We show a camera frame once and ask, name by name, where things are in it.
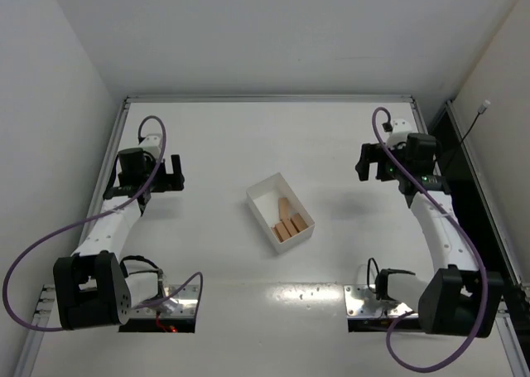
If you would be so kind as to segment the wood block two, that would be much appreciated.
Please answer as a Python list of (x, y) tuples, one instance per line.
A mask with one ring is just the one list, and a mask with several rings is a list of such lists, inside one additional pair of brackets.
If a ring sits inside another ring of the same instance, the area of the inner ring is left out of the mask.
[(308, 224), (303, 220), (299, 213), (294, 214), (294, 216), (291, 217), (291, 222), (297, 232), (302, 232), (303, 230), (308, 228)]

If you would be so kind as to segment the wood block three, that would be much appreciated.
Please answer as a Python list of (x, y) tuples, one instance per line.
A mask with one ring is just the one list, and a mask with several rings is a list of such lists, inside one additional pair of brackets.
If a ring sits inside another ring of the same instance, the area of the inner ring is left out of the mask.
[(272, 231), (276, 235), (277, 240), (280, 243), (283, 243), (284, 241), (291, 238), (291, 234), (289, 233), (289, 231), (287, 230), (287, 227), (282, 222), (275, 224), (272, 227)]

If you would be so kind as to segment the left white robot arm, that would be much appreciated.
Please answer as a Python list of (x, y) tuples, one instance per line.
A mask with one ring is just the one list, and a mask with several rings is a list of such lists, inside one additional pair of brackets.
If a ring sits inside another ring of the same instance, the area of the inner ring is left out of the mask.
[(153, 193), (183, 191), (179, 155), (171, 155), (173, 171), (157, 164), (157, 150), (134, 147), (118, 153), (119, 184), (104, 192), (99, 219), (69, 257), (55, 261), (53, 277), (60, 324), (68, 331), (124, 325), (133, 308), (156, 302), (164, 293), (163, 272), (128, 273), (119, 258), (127, 237), (142, 217)]

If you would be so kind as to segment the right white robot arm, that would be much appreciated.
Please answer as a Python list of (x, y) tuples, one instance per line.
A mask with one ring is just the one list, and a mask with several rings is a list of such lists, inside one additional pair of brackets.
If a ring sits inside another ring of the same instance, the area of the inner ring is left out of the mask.
[(426, 282), (414, 272), (382, 269), (375, 279), (380, 301), (403, 302), (417, 312), (422, 331), (434, 335), (466, 336), (487, 300), (477, 336), (489, 336), (504, 288), (499, 273), (482, 274), (469, 245), (458, 231), (446, 179), (434, 172), (437, 140), (428, 134), (408, 133), (385, 153), (379, 143), (361, 147), (355, 170), (361, 181), (376, 164), (379, 181), (398, 182), (408, 209), (417, 218), (429, 249), (434, 276)]

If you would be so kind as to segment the white rectangular box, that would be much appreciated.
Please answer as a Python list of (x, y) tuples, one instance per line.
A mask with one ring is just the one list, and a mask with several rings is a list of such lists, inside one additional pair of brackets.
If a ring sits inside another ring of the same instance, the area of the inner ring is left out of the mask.
[(315, 221), (281, 173), (250, 186), (246, 195), (250, 210), (278, 254), (312, 236)]

